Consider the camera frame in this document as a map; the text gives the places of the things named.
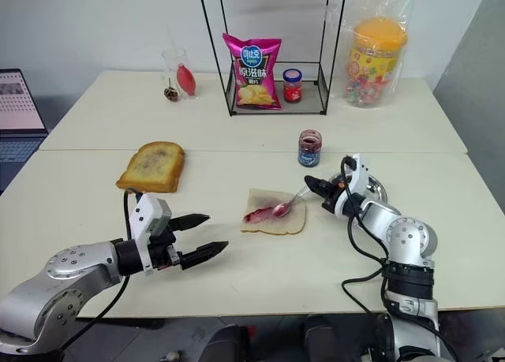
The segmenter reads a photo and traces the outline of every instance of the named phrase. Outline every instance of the glass cup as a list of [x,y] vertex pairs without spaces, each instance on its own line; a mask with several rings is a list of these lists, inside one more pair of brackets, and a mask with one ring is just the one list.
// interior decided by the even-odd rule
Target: glass cup
[[196,82],[186,51],[183,48],[170,48],[162,52],[165,60],[165,85],[175,88],[183,98],[194,98]]

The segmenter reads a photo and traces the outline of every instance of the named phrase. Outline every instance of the pink snack bag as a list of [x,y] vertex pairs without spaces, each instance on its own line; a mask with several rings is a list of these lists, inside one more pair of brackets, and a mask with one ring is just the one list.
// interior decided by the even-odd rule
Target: pink snack bag
[[242,41],[226,33],[223,33],[223,39],[234,56],[237,106],[280,110],[273,69],[282,40]]

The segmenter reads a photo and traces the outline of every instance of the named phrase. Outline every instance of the plastic bag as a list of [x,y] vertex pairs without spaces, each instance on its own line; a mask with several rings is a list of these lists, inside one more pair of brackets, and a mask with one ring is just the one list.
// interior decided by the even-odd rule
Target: plastic bag
[[[413,0],[353,0],[342,19],[337,68],[344,96],[355,106],[378,106],[396,91]],[[328,10],[338,27],[339,9]]]

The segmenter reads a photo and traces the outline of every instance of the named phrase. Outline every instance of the slice of bread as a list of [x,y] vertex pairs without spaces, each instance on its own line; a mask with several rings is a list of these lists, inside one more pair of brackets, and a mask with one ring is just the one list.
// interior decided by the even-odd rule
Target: slice of bread
[[[259,208],[274,207],[279,203],[288,202],[293,198],[293,194],[288,192],[260,190],[251,188],[249,190],[249,199],[247,200],[247,208],[245,215]],[[242,221],[241,232],[262,232],[268,234],[296,234],[303,230],[305,225],[306,209],[305,201],[302,198],[297,198],[291,211],[281,218],[266,218],[262,222],[245,223]]]
[[145,144],[129,160],[116,185],[139,192],[176,192],[184,166],[184,150],[176,143]]

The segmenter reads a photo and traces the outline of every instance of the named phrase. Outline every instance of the spoon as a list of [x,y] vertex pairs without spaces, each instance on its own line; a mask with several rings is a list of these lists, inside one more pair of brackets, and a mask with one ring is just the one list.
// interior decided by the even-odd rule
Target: spoon
[[298,191],[296,194],[293,195],[291,200],[289,202],[282,202],[277,204],[272,210],[271,213],[276,217],[276,218],[281,218],[282,216],[286,216],[289,211],[291,211],[291,207],[293,206],[294,201],[298,197],[302,197],[305,195],[307,192],[310,191],[310,188],[308,186],[303,186],[300,191]]

